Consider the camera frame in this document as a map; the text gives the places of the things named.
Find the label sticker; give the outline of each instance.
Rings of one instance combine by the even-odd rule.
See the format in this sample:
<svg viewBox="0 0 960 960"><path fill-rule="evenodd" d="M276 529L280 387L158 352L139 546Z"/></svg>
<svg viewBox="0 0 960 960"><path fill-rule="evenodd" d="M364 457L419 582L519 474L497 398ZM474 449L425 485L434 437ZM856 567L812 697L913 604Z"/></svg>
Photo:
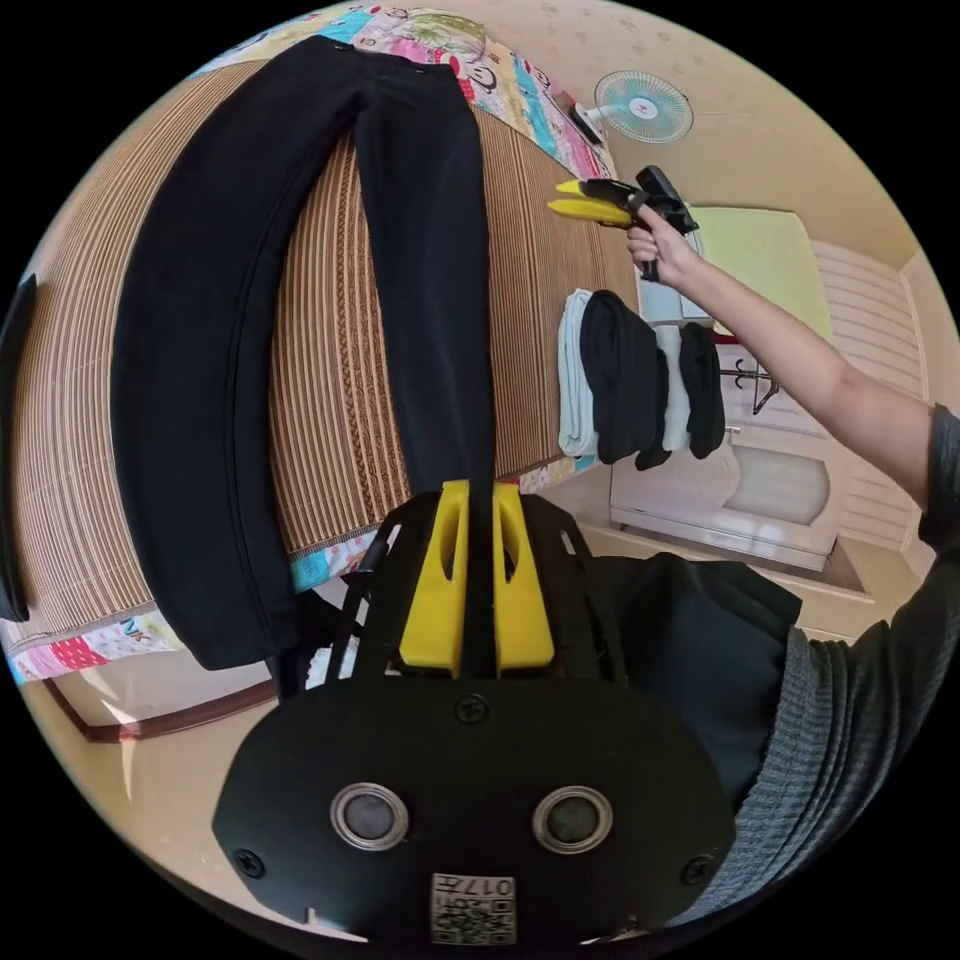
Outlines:
<svg viewBox="0 0 960 960"><path fill-rule="evenodd" d="M430 891L434 943L507 946L517 942L513 877L466 877L435 873Z"/></svg>

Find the woven mat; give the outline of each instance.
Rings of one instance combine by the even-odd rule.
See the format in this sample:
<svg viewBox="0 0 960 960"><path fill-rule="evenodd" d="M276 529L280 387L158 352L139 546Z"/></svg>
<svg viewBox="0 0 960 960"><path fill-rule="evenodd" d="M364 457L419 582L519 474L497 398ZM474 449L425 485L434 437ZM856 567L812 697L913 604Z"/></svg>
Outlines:
<svg viewBox="0 0 960 960"><path fill-rule="evenodd" d="M12 473L31 618L7 625L14 643L70 635L151 602L110 442L117 301L157 186L211 110L260 66L188 80L144 114L80 183L30 264L40 289L17 383ZM570 174L501 121L480 110L476 117L490 225L497 471L507 476L560 455L556 331L567 295L606 287L635 309L637 293L619 231L547 210ZM291 553L378 523L407 497L389 398L360 183L345 138L301 215L278 302L273 472Z"/></svg>

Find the wall fan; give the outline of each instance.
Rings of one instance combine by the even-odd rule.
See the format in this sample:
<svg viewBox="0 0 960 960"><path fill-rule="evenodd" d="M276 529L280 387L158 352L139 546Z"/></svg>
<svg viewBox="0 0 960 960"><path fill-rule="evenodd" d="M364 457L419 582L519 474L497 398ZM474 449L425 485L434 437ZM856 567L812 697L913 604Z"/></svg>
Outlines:
<svg viewBox="0 0 960 960"><path fill-rule="evenodd" d="M592 143L603 140L603 126L644 143L671 143L693 125L690 101L671 83L652 73L617 70L594 91L597 106L575 103L570 117Z"/></svg>

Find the person's forearm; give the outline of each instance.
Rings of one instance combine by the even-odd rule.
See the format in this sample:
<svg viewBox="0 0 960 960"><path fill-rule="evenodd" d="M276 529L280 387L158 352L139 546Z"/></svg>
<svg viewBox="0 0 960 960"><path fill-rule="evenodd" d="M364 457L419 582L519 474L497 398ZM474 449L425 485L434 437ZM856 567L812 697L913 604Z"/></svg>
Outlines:
<svg viewBox="0 0 960 960"><path fill-rule="evenodd" d="M730 330L840 443L926 507L926 404L860 373L809 327L705 260L678 288Z"/></svg>

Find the colorful quilt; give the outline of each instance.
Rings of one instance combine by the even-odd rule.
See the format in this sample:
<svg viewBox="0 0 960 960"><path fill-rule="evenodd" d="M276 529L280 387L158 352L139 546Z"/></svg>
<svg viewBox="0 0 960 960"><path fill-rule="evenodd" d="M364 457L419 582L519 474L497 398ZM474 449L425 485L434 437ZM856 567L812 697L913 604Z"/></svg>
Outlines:
<svg viewBox="0 0 960 960"><path fill-rule="evenodd" d="M482 24L442 10L352 5L315 11L251 37L194 75L232 63L269 60L317 34L418 63L449 64L469 103L533 140L574 176L587 179L616 175L606 150L594 149L558 104L557 98L565 98L542 70L487 36ZM566 458L531 470L513 482L522 492L535 493L594 462L593 457ZM354 570L373 537L371 531L295 558L291 572L297 592ZM124 657L180 649L183 644L162 614L154 610L67 640L15 649L7 662L14 679L26 683Z"/></svg>
<svg viewBox="0 0 960 960"><path fill-rule="evenodd" d="M467 101L533 140L580 179L614 176L613 161L594 148L558 104L566 99L542 70L487 36L482 24L433 8L349 6L290 20L228 50L196 71L269 60L310 36L329 37L416 63L446 63Z"/></svg>

